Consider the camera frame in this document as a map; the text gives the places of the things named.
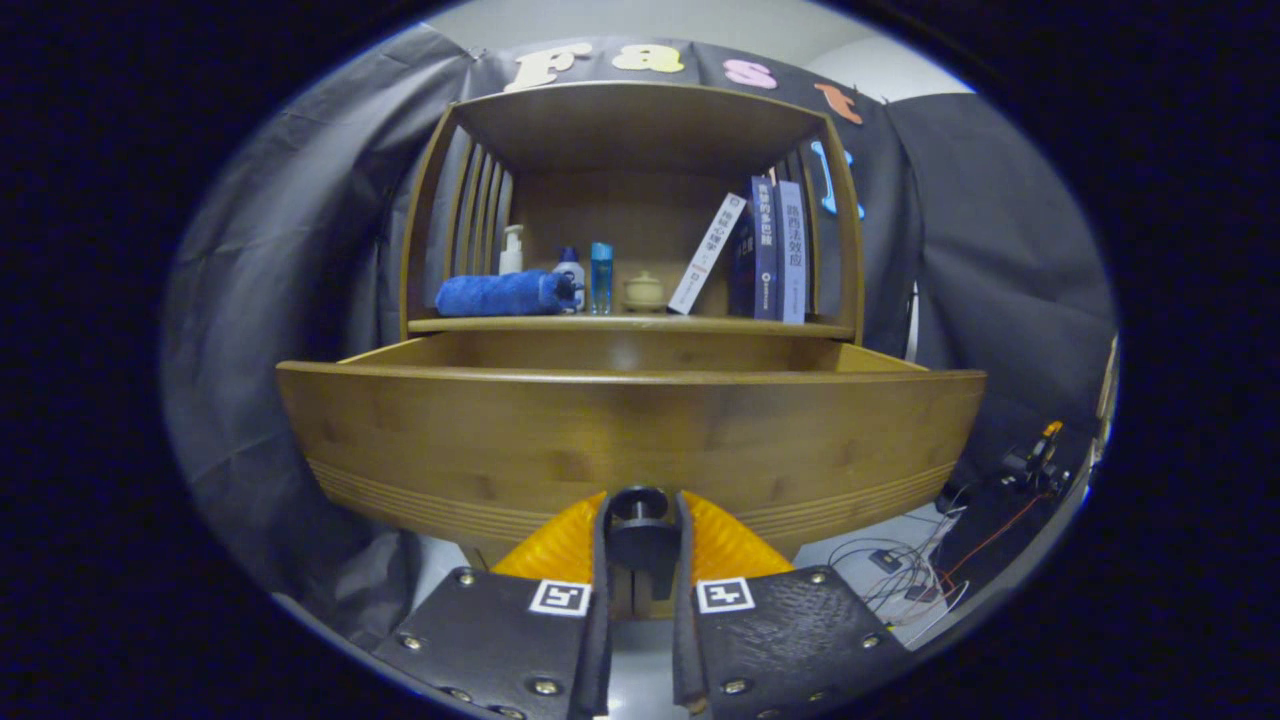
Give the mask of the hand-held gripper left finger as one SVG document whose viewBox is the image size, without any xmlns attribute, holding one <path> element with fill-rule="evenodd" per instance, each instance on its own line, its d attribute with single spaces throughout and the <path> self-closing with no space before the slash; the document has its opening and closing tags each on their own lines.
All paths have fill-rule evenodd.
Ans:
<svg viewBox="0 0 1280 720">
<path fill-rule="evenodd" d="M 571 503 L 492 569 L 457 566 L 374 650 L 470 719 L 593 719 L 611 676 L 605 492 Z"/>
</svg>

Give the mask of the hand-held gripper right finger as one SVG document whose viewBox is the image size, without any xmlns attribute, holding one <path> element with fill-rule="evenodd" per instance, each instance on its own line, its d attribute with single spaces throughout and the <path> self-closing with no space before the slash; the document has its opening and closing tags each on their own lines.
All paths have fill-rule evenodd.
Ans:
<svg viewBox="0 0 1280 720">
<path fill-rule="evenodd" d="M 691 492 L 675 506 L 673 697 L 691 717 L 831 719 L 909 667 L 832 566 L 792 566 Z"/>
</svg>

